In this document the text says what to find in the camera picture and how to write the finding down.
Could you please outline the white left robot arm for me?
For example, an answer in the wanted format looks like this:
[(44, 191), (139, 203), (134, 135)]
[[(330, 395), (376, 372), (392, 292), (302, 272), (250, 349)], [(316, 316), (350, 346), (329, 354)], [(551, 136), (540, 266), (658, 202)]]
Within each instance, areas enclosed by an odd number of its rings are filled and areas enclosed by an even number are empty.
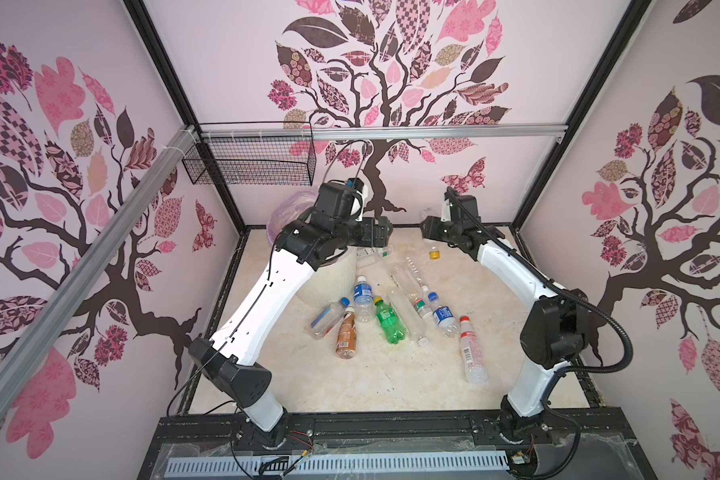
[(385, 247), (392, 232), (385, 217), (292, 221), (277, 236), (266, 268), (234, 314), (210, 339), (190, 345), (199, 372), (260, 431), (272, 434), (284, 427), (286, 411), (269, 390), (272, 373), (257, 359), (285, 307), (335, 253)]

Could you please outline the brown Nescafe bottle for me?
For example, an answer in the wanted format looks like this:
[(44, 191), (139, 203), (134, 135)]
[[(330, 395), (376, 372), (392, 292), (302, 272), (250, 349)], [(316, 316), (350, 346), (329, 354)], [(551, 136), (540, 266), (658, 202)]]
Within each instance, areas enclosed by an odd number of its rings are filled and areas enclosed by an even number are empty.
[(349, 360), (356, 354), (357, 332), (355, 323), (355, 309), (349, 306), (344, 312), (337, 336), (335, 353), (341, 359)]

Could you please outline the red cap clear bottle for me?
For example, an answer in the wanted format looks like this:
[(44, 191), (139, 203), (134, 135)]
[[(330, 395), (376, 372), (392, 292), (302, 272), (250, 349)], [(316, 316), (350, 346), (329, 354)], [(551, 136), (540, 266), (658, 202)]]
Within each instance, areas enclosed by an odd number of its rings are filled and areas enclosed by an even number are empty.
[(465, 376), (469, 383), (486, 384), (488, 372), (485, 368), (480, 343), (469, 317), (462, 316), (460, 325), (460, 350)]

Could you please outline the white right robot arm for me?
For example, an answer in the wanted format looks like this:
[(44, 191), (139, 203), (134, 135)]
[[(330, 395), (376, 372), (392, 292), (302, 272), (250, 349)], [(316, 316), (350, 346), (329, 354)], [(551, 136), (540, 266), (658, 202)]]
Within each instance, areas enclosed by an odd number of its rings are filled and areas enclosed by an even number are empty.
[(562, 370), (588, 344), (586, 313), (576, 303), (586, 296), (550, 282), (494, 227), (436, 216), (426, 217), (419, 227), (424, 239), (453, 246), (491, 270), (529, 309), (519, 335), (525, 360), (500, 407), (501, 434), (517, 442), (528, 429), (544, 421), (545, 408)]

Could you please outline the clear bottle blue label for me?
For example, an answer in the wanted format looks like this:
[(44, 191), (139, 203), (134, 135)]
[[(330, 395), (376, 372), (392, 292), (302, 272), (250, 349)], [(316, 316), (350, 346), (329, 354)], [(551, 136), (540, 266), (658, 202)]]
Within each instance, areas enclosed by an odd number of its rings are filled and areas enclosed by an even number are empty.
[(338, 301), (331, 302), (317, 317), (307, 324), (307, 333), (314, 339), (324, 338), (328, 332), (343, 318), (344, 312), (349, 306), (350, 301), (346, 297), (342, 297)]

